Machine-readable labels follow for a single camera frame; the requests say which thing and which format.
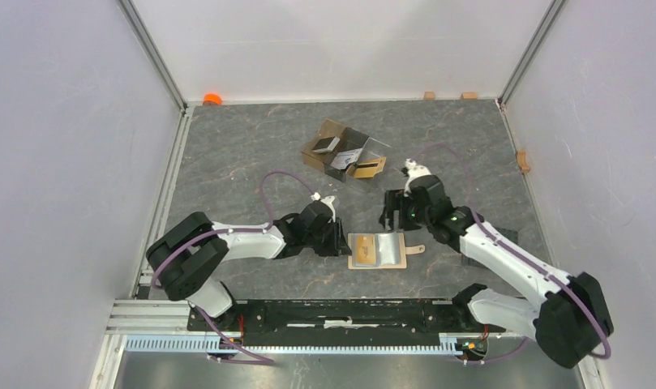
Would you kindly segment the beige leather card holder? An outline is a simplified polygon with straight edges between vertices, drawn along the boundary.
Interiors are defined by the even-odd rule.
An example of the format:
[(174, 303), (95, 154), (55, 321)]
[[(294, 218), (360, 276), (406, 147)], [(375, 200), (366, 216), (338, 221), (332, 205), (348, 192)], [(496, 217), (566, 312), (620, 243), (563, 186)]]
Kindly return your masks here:
[[(354, 237), (357, 235), (373, 235), (377, 250), (377, 264), (374, 267), (359, 267), (354, 265)], [(409, 256), (422, 254), (426, 251), (425, 245), (407, 246), (403, 233), (350, 233), (348, 235), (349, 247), (352, 254), (348, 256), (350, 270), (401, 270), (408, 267)]]

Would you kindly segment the gold VIP card stack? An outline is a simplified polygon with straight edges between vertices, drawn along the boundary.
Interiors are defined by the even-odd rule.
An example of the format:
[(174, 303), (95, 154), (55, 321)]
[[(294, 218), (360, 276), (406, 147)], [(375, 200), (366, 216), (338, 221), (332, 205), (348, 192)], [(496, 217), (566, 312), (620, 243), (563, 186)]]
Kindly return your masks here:
[(373, 160), (367, 160), (349, 167), (347, 173), (355, 179), (371, 179), (384, 170), (387, 158), (379, 157)]

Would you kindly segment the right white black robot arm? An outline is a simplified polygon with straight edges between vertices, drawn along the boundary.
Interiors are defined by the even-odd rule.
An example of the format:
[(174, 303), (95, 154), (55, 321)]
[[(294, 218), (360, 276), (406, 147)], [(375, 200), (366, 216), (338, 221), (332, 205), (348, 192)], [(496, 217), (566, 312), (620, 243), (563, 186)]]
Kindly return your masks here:
[(491, 270), (519, 297), (473, 284), (455, 297), (452, 320), (463, 331), (487, 324), (532, 340), (554, 363), (611, 357), (614, 325), (599, 281), (543, 262), (505, 238), (473, 208), (455, 206), (435, 175), (409, 177), (387, 190), (379, 218), (389, 230), (426, 229), (434, 239)]

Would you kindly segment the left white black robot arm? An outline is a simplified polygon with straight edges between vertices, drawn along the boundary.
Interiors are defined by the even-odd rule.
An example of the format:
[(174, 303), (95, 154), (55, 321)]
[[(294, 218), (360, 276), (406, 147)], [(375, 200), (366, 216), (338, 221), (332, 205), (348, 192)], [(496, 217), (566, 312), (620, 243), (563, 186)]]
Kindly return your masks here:
[(171, 301), (200, 308), (217, 329), (229, 330), (238, 321), (238, 307), (224, 283), (214, 279), (215, 270), (231, 260), (285, 259), (305, 249), (320, 257), (349, 255), (332, 201), (317, 199), (299, 213), (258, 225), (222, 224), (193, 212), (147, 248), (152, 285)]

